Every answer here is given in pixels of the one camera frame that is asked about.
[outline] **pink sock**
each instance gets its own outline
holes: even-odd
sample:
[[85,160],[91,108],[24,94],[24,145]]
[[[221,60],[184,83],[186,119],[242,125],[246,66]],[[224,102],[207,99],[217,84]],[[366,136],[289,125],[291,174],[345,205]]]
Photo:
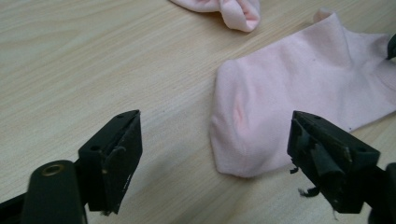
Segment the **pink sock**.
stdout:
[[259,0],[170,0],[197,12],[219,11],[230,29],[250,32],[260,22]]
[[219,68],[210,126],[219,172],[251,177],[289,164],[293,110],[346,131],[396,110],[389,36],[352,33],[325,9],[314,21]]

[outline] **wood grain texture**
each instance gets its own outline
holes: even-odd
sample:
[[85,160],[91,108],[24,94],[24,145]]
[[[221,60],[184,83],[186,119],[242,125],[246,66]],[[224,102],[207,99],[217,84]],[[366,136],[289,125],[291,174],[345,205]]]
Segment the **wood grain texture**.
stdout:
[[[26,191],[38,166],[77,159],[113,116],[142,111],[144,154],[118,216],[90,223],[365,223],[335,214],[289,168],[241,179],[216,172],[208,123],[216,69],[336,10],[359,33],[396,32],[394,0],[265,0],[250,34],[219,13],[168,1],[0,2],[0,202]],[[353,134],[396,161],[396,114]]]

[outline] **crumpled pink sock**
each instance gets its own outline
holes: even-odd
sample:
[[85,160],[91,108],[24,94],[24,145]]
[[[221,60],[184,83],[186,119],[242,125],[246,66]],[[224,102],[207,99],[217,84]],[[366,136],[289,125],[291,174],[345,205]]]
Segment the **crumpled pink sock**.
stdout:
[[260,22],[259,0],[170,0],[197,12],[219,11],[225,24],[236,30],[250,32]]
[[293,110],[346,131],[396,110],[389,35],[352,33],[325,9],[314,21],[219,68],[210,125],[219,172],[252,177],[289,164]]

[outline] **table surface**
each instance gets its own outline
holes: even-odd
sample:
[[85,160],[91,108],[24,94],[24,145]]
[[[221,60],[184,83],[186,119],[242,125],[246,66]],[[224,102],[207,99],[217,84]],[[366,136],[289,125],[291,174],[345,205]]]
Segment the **table surface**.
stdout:
[[[396,32],[394,0],[265,0],[249,34],[169,1],[1,1],[0,201],[140,109],[144,153],[120,213],[89,213],[90,223],[366,223],[368,205],[342,215],[322,196],[301,198],[297,189],[312,185],[292,165],[251,179],[219,174],[208,137],[221,63],[304,29],[320,7],[354,32]],[[384,168],[396,161],[395,133],[393,113],[353,134],[381,151]]]

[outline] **pink fabric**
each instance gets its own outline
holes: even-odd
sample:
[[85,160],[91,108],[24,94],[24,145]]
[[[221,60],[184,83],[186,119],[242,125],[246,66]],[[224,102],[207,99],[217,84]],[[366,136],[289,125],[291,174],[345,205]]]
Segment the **pink fabric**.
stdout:
[[236,30],[250,32],[260,22],[259,0],[170,0],[197,12],[219,11],[225,24]]
[[352,131],[396,110],[388,35],[356,34],[335,13],[218,71],[210,137],[219,172],[252,177],[290,163],[293,110]]

